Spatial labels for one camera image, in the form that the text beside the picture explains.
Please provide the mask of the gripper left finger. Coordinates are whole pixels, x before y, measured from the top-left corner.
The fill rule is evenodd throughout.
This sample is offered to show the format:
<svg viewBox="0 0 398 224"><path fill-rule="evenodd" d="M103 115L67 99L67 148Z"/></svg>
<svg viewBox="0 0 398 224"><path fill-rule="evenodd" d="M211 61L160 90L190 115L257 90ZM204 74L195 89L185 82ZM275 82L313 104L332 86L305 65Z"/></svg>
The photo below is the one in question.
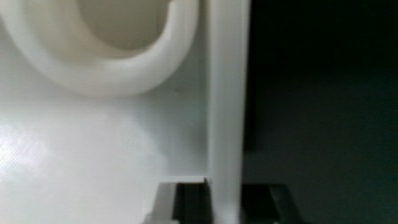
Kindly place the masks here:
<svg viewBox="0 0 398 224"><path fill-rule="evenodd" d="M154 224L213 224L211 193L204 182L160 184Z"/></svg>

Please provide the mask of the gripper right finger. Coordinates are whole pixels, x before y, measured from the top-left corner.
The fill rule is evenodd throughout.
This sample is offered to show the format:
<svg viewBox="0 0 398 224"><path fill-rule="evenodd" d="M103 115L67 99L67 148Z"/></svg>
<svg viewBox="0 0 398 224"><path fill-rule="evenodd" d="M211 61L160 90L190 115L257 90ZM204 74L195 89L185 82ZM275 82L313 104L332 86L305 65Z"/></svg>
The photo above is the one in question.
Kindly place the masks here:
<svg viewBox="0 0 398 224"><path fill-rule="evenodd" d="M245 184L242 186L243 224L311 224L300 215L288 186Z"/></svg>

